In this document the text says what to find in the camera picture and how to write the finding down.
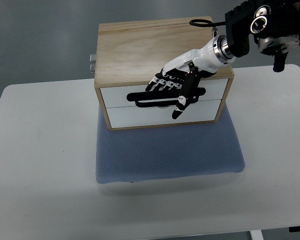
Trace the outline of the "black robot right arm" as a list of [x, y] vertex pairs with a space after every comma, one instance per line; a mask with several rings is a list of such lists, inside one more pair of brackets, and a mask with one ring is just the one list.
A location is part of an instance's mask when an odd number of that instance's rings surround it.
[[247, 0], [225, 14], [226, 36], [213, 47], [223, 64], [249, 53], [249, 35], [261, 54], [274, 57], [282, 72], [288, 53], [300, 45], [300, 0]]

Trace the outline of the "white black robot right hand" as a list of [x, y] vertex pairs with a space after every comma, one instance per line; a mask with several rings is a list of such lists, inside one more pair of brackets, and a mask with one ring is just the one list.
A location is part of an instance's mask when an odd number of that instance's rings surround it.
[[190, 105], [200, 80], [215, 75], [235, 61], [225, 35], [215, 36], [204, 47], [192, 49], [164, 65], [145, 90], [170, 91], [179, 89], [178, 102], [172, 113], [177, 119]]

